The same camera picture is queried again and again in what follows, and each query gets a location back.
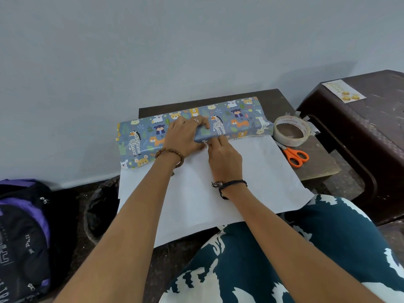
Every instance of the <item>hand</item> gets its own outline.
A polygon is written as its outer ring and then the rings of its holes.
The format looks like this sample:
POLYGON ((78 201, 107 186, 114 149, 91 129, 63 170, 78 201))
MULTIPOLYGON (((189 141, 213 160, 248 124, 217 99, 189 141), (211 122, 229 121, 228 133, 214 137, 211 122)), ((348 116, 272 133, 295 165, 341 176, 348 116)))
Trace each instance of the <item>hand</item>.
POLYGON ((177 120, 170 122, 163 147, 178 150, 184 157, 188 157, 191 153, 204 149, 206 147, 204 143, 194 142, 196 128, 202 124, 207 129, 210 128, 208 119, 201 115, 188 120, 179 116, 177 120))
POLYGON ((209 165, 215 182, 227 183, 243 179, 243 158, 225 136, 208 141, 209 165))

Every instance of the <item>table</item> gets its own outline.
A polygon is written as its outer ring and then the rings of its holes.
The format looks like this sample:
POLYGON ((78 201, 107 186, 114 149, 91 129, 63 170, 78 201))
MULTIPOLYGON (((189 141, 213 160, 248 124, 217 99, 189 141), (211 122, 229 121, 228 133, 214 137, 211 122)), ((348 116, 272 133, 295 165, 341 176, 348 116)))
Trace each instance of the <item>table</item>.
MULTIPOLYGON (((295 110, 282 95, 282 93, 278 89, 271 89, 204 100, 140 108, 139 118, 184 109, 191 109, 193 107, 212 105, 220 102, 240 100, 242 98, 253 96, 256 96, 259 99, 266 118, 271 122, 275 122, 276 118, 284 116, 285 113, 290 113, 291 115, 295 114, 295 110)), ((304 163, 302 167, 294 169, 298 178, 308 189, 315 188, 331 175, 336 174, 341 170, 315 136, 310 136, 305 143, 299 147, 296 147, 296 149, 306 152, 310 157, 309 161, 304 163)))
POLYGON ((377 224, 404 217, 404 73, 383 70, 342 79, 366 96, 345 104, 318 84, 299 106, 324 128, 319 139, 365 182, 352 200, 377 224))

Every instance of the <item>animal print wrapping paper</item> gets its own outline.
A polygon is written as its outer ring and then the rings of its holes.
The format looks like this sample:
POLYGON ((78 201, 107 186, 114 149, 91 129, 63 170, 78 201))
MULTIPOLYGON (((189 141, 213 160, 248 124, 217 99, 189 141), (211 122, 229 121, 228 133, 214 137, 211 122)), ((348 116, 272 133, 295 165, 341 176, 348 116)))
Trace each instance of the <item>animal print wrapping paper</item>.
POLYGON ((209 138, 220 135, 225 135, 229 140, 272 135, 274 129, 273 123, 265 118, 257 97, 121 122, 118 123, 116 138, 121 167, 134 169, 154 161, 155 154, 163 147, 170 122, 179 116, 189 119, 197 115, 208 117, 210 129, 197 127, 195 142, 206 142, 209 138))

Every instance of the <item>orange scissors handle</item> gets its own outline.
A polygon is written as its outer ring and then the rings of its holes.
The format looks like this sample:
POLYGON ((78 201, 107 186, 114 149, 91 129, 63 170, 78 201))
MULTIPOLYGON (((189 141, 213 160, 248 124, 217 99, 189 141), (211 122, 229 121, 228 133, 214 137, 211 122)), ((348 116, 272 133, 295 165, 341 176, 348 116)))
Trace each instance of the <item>orange scissors handle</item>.
POLYGON ((309 156, 306 152, 301 151, 301 150, 293 150, 289 147, 286 147, 286 150, 292 153, 294 156, 300 158, 302 162, 307 162, 309 160, 309 156))
POLYGON ((295 168, 300 168, 303 165, 303 161, 300 159, 300 157, 296 157, 293 155, 291 152, 288 150, 289 148, 286 148, 286 150, 283 150, 283 153, 285 153, 287 161, 290 163, 292 167, 295 168))

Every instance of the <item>forearm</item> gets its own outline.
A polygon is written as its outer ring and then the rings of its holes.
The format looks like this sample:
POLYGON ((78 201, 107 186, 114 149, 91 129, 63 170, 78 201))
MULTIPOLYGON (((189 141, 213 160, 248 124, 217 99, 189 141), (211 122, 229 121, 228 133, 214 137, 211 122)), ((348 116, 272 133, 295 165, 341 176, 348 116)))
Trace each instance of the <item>forearm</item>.
POLYGON ((178 162, 174 153, 159 156, 56 303, 142 301, 161 208, 178 162))
POLYGON ((244 184, 226 189, 226 196, 296 302, 382 302, 270 211, 244 184))

